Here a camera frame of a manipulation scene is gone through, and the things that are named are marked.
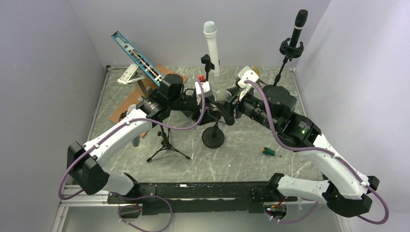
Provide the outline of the black round-base clip stand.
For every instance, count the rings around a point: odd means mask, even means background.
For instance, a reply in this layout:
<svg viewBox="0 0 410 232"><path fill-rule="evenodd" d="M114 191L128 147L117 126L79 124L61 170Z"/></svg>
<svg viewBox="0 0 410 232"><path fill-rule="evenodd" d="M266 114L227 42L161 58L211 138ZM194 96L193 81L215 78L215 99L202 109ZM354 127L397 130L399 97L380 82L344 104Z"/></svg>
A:
<svg viewBox="0 0 410 232"><path fill-rule="evenodd" d="M202 142L206 147L216 149L223 145L225 139L223 131L219 128L221 111L216 107L209 107L208 114L213 118L215 124L203 131Z"/></svg>

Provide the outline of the black handheld microphone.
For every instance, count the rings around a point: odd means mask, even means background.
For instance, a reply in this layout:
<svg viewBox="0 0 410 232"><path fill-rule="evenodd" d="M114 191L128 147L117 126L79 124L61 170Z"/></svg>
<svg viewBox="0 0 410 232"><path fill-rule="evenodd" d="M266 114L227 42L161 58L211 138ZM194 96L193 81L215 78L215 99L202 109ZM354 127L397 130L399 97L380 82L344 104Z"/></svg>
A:
<svg viewBox="0 0 410 232"><path fill-rule="evenodd" d="M235 123L234 114L228 101L231 96L231 93L226 89L220 89L215 94L215 105L228 126Z"/></svg>

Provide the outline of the black tripod shock-mount stand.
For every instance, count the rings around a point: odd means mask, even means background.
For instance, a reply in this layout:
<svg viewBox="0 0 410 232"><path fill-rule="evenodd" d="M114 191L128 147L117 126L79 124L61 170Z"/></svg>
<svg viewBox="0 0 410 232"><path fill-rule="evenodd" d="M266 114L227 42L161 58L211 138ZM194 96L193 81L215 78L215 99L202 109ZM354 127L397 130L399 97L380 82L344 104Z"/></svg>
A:
<svg viewBox="0 0 410 232"><path fill-rule="evenodd" d="M160 126L160 131L158 132L158 136L160 136L162 138L161 141L161 145L162 147L157 150L151 157L149 157L146 162L149 163L152 161L152 159L161 151L165 151L165 150L171 150L174 152L177 152L179 154L181 154L183 157L185 157L186 159L190 160L191 158L185 154L183 154L181 151L179 151L178 149L176 149L175 147L172 146L172 144L170 143L169 140L169 133L170 133L170 129L167 129L167 132L165 132L164 126Z"/></svg>

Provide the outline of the grey condenser microphone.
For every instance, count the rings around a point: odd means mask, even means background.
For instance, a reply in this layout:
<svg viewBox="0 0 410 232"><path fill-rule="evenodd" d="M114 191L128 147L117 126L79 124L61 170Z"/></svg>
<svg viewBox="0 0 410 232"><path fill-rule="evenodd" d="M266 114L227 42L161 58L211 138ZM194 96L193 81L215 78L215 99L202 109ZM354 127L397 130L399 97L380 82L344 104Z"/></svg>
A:
<svg viewBox="0 0 410 232"><path fill-rule="evenodd" d="M136 109L136 104L132 104L129 106L126 115L128 116L132 110ZM140 144L140 136L135 137L132 141L131 141L132 145L134 147L138 147Z"/></svg>

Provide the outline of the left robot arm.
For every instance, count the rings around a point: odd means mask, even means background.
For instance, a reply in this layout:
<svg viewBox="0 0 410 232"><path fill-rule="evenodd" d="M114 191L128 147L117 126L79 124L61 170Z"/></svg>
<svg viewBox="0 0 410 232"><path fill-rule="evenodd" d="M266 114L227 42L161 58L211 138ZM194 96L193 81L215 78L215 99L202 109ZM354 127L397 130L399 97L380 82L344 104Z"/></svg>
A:
<svg viewBox="0 0 410 232"><path fill-rule="evenodd" d="M143 98L119 123L83 145L78 142L69 145L64 175L71 176L87 195L100 190L114 190L125 202L136 201L139 196L136 181L126 174L110 173L104 166L121 148L142 133L156 125L166 127L163 121L171 111L192 114L195 123L187 129L199 125L205 117L205 100L212 95L211 85L204 78L197 77L192 95L187 95L183 90L180 76L166 75L160 86Z"/></svg>

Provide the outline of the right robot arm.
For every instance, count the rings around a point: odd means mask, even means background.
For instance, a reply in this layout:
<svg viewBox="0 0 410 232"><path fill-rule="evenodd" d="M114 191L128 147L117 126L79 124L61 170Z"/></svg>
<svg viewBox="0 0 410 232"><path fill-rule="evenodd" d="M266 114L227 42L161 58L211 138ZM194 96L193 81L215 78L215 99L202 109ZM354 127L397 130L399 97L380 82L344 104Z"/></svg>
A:
<svg viewBox="0 0 410 232"><path fill-rule="evenodd" d="M379 179L353 168L328 143L319 127L306 116L294 112L296 98L282 86L259 88L261 97L239 87L225 90L223 102L231 115L244 115L270 129L277 143L304 156L319 168L325 179L314 181L275 173L268 181L266 194L277 201L283 197L299 197L325 204L331 211L346 218L361 217L370 211L371 193Z"/></svg>

